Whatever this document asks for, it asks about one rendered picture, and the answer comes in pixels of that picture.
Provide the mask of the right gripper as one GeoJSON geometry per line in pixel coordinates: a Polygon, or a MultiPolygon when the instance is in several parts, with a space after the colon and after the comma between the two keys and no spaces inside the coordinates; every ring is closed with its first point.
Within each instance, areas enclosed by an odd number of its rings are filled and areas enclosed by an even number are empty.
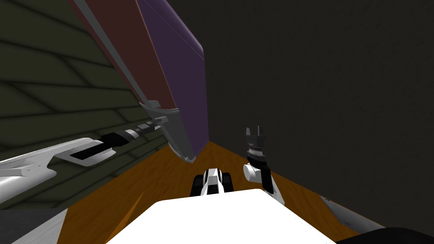
{"type": "Polygon", "coordinates": [[[250,128],[246,128],[246,139],[249,153],[263,153],[266,136],[263,126],[258,125],[258,135],[251,135],[250,128]]]}

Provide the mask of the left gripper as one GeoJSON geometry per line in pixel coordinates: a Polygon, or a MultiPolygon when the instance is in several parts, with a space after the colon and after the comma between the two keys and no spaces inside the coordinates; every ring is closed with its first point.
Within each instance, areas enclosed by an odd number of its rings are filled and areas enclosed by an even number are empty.
{"type": "Polygon", "coordinates": [[[153,119],[152,121],[145,122],[143,124],[137,125],[135,127],[135,132],[138,135],[145,135],[153,132],[154,130],[158,130],[161,128],[161,125],[168,122],[168,118],[166,116],[158,117],[153,119]]]}

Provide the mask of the grey curved door handle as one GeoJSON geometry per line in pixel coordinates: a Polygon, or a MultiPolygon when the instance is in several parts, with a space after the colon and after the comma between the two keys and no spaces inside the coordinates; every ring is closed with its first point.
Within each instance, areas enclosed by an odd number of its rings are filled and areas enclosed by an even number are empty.
{"type": "Polygon", "coordinates": [[[158,104],[157,101],[149,101],[148,105],[140,103],[151,119],[161,119],[160,130],[167,139],[172,151],[183,161],[192,164],[196,159],[196,154],[193,152],[179,109],[154,107],[154,105],[158,104]]]}

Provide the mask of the purple and brown door leaf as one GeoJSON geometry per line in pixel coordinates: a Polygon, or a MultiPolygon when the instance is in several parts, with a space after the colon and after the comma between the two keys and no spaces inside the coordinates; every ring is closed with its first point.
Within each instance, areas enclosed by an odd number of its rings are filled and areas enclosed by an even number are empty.
{"type": "Polygon", "coordinates": [[[137,100],[177,108],[196,157],[209,140],[204,53],[167,0],[68,0],[137,100]]]}

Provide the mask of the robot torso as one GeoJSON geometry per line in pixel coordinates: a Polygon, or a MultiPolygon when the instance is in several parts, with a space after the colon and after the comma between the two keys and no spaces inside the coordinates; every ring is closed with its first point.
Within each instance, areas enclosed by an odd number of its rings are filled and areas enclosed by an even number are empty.
{"type": "Polygon", "coordinates": [[[335,244],[261,189],[159,201],[107,244],[335,244]]]}

